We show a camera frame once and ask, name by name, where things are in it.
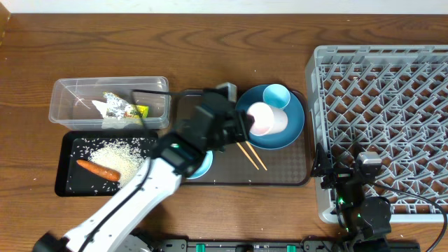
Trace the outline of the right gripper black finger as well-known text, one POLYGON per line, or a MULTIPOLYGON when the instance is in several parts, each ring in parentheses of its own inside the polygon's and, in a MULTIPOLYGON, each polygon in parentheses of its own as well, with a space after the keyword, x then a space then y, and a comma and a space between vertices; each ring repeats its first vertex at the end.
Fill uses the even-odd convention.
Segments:
POLYGON ((365 153, 362 146, 358 142, 353 143, 353 161, 356 164, 363 164, 365 159, 365 153))
POLYGON ((321 143, 316 144, 316 153, 311 168, 311 177, 323 177, 332 172, 331 162, 321 145, 321 143))

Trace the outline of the pink cup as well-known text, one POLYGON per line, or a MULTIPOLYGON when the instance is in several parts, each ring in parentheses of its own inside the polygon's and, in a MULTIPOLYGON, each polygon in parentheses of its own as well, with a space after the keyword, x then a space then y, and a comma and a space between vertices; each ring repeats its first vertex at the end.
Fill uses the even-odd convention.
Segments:
POLYGON ((264 102, 250 105, 247 114, 254 119, 250 133, 257 137, 280 133, 288 125, 288 116, 283 110, 264 102))

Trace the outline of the light blue cup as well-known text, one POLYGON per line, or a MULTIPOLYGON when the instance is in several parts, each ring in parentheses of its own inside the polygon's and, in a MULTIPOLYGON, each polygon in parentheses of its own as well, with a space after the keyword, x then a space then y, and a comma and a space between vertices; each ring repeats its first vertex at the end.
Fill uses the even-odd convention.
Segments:
POLYGON ((266 104, 284 109, 291 100, 291 94, 287 87, 281 84, 271 84, 264 89, 262 98, 266 104))

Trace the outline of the light blue bowl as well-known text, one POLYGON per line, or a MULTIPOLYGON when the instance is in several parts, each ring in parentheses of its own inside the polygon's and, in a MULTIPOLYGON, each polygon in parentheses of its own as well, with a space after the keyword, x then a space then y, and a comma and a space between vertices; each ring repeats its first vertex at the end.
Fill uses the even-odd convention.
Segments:
POLYGON ((201 176, 205 175, 209 171, 209 169, 213 163, 213 158, 214 158, 213 152, 211 150, 207 151, 205 158, 204 158, 201 166, 199 167, 199 169, 192 176, 188 177, 188 179, 190 179, 190 180, 198 179, 201 176))

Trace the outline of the foil snack wrapper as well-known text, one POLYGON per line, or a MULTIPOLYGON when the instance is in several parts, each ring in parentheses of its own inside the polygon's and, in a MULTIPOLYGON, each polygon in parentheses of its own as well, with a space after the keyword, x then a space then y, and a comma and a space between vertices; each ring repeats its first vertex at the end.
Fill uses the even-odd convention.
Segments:
POLYGON ((146 118, 149 107, 131 104, 112 92, 105 92, 106 99, 104 118, 146 118))

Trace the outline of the white paper napkin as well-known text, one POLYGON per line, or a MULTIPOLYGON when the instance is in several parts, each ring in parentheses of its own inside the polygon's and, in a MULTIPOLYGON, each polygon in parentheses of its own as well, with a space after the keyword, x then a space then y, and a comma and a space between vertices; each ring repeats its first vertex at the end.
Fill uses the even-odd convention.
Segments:
POLYGON ((105 118, 106 114, 107 114, 107 109, 108 109, 107 103, 102 102, 102 101, 92 100, 92 104, 98 110, 98 112, 101 114, 102 118, 105 118))

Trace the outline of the orange carrot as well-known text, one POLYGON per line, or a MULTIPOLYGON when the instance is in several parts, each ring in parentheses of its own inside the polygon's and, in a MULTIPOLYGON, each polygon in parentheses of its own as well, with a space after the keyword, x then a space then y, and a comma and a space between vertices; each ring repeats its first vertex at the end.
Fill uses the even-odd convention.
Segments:
POLYGON ((95 164, 93 162, 89 162, 87 160, 77 160, 76 163, 81 166, 82 168, 88 170, 89 172, 102 177, 103 179, 109 180, 109 181, 119 181, 120 180, 120 173, 116 170, 109 169, 107 167, 103 167, 99 164, 95 164))

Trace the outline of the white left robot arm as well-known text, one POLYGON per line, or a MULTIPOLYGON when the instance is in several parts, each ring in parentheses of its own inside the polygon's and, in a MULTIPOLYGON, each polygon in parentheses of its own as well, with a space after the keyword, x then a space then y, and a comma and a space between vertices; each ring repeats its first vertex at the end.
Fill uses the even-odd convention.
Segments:
POLYGON ((202 165, 207 151, 223 151, 228 144, 244 142, 253 116, 235 107, 236 99, 218 89, 205 89, 202 103, 157 140, 136 176, 95 214, 58 239, 45 233, 34 251, 116 251, 133 229, 182 180, 202 165))

